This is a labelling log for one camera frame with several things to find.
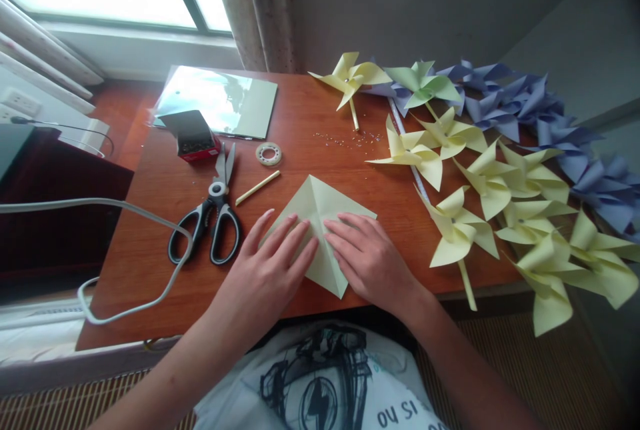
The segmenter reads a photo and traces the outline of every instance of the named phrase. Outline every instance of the pinwheel stick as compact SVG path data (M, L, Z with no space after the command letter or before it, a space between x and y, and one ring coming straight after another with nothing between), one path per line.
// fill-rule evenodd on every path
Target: pinwheel stick
M353 106L353 99L349 99L349 106L351 107L351 116L353 117L353 126L356 131L360 130L360 124L358 123L358 116L355 114L355 107Z
M425 105L427 106L427 108L429 109L429 112L431 112L433 118L435 118L436 122L440 122L440 119L438 118L438 116L435 114L435 112L433 111L433 109L431 108L429 102L425 102Z
M475 298L473 296L473 289L471 288L471 282L467 275L467 266L464 260L458 260L458 266L460 267L460 273L462 274L462 282L465 284L465 292L467 292L467 300L469 300L469 308L473 311L478 311L478 307L475 304Z

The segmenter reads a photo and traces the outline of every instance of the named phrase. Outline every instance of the window sill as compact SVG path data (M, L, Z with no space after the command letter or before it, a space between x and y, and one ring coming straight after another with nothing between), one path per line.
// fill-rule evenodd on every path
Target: window sill
M172 65L242 69L231 37L39 22L107 78L164 82Z

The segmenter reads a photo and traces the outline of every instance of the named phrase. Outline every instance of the electrical outlet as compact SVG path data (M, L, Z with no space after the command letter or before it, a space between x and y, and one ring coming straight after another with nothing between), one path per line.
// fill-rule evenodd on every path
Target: electrical outlet
M40 111L40 108L42 108L42 103L38 100L13 87L5 90L0 103L14 110L18 110L18 112L24 113L29 117L35 117Z
M0 123L11 123L11 117L23 117L26 119L31 118L24 113L18 112L18 110L14 110L11 107L2 105L0 103Z

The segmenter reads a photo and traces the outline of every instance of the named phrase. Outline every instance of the scissor handle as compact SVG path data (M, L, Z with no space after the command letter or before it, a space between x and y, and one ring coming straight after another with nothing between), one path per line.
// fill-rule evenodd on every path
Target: scissor handle
M198 242L200 241L200 238L202 238L203 233L205 232L205 221L207 220L207 216L209 214L209 210L211 208L212 203L209 200L205 200L204 202L202 202L200 205L198 205L196 208L194 208L193 210L191 210L188 214L186 214L182 220L180 220L180 222L178 223L179 227L182 227L184 229L187 228L187 223L190 222L190 220L192 219L197 219L196 223L195 223L195 229L193 230L193 248L191 250L191 254L193 255ZM182 233L174 230L173 233L171 234L171 238L169 238L169 260L171 260L171 262L174 265L177 265L178 262L180 262L180 259L182 258L182 255L176 255L177 253L177 247L178 247L178 240L180 239L180 237L184 238L184 235L182 235Z
M221 227L223 224L222 220L224 219L231 220L233 226L235 227L235 242L233 243L233 248L231 249L229 254L225 258L219 259L218 257L216 257L216 254L218 253L218 250L222 243L223 231ZM222 205L222 207L220 207L218 210L218 218L215 221L214 228L212 228L211 230L211 238L213 239L213 241L211 242L211 262L214 265L224 265L235 255L236 251L238 250L238 246L240 245L241 238L240 220L238 220L238 217L235 215L233 210L231 210L231 207L228 203Z

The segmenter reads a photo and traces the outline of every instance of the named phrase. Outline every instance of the scissor blade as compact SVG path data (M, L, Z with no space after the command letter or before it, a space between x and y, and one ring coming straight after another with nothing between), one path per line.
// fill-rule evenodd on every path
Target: scissor blade
M229 158L227 159L226 169L225 169L225 183L229 186L229 181L231 180L231 174L233 172L233 161L235 160L235 143L231 146L231 150L229 150Z
M225 152L225 143L222 142L222 148L220 149L220 154L218 154L218 160L215 162L215 171L218 173L217 177L214 177L214 181L222 181L227 184L227 154Z

